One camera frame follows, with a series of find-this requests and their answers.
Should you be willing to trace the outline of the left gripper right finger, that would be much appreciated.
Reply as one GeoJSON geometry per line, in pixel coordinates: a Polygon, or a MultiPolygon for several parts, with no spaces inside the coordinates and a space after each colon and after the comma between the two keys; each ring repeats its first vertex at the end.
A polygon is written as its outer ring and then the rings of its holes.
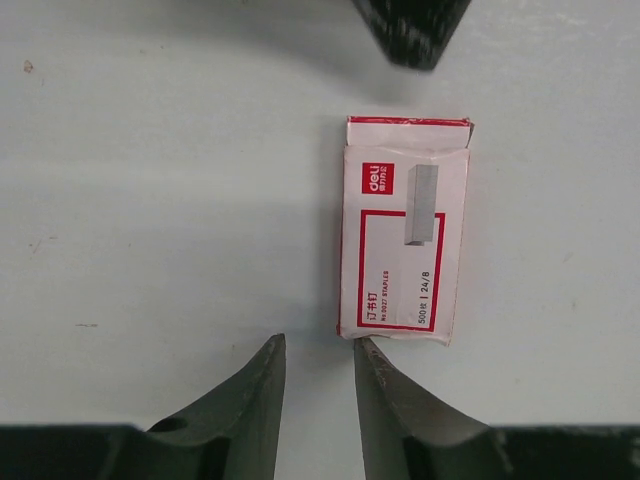
{"type": "Polygon", "coordinates": [[[490,426],[397,369],[368,338],[354,343],[368,479],[636,479],[636,426],[490,426]]]}

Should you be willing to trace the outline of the red white staple box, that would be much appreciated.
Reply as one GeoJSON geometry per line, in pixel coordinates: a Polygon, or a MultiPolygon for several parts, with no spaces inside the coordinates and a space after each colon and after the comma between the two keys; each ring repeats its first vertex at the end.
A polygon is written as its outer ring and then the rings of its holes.
{"type": "Polygon", "coordinates": [[[473,128],[468,118],[348,118],[342,338],[450,343],[473,128]]]}

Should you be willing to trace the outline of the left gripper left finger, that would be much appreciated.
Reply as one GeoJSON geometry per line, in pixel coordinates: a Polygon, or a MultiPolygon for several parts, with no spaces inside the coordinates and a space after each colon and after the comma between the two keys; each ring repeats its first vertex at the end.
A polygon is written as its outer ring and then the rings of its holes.
{"type": "Polygon", "coordinates": [[[126,424],[4,425],[4,479],[271,479],[286,341],[148,430],[126,424]]]}

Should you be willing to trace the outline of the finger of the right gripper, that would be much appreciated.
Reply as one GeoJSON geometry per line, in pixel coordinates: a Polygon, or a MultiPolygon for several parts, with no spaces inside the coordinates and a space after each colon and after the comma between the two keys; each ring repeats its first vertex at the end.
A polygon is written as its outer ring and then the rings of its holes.
{"type": "Polygon", "coordinates": [[[470,0],[355,0],[386,59],[411,70],[434,70],[470,0]]]}

